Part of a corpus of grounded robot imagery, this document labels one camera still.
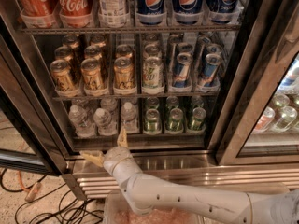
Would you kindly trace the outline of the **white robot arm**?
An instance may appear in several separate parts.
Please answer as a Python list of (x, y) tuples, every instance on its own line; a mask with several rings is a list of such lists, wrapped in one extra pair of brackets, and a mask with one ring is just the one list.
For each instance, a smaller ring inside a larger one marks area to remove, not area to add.
[(108, 152), (82, 151), (87, 161), (104, 168), (117, 181), (132, 210), (144, 216), (155, 208), (175, 207), (225, 224), (298, 224), (299, 191), (266, 195), (179, 185), (143, 173), (121, 129)]

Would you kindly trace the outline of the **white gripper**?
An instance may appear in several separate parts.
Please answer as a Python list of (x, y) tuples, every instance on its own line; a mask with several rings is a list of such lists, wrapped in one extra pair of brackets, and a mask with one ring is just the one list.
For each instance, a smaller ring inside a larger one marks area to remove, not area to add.
[(118, 147), (110, 149), (106, 155), (102, 151), (80, 151), (80, 155), (98, 167), (103, 167), (115, 178), (118, 185), (121, 187), (127, 180), (142, 172), (140, 167), (135, 162), (133, 155), (128, 147), (127, 133), (124, 127), (121, 128), (117, 139)]

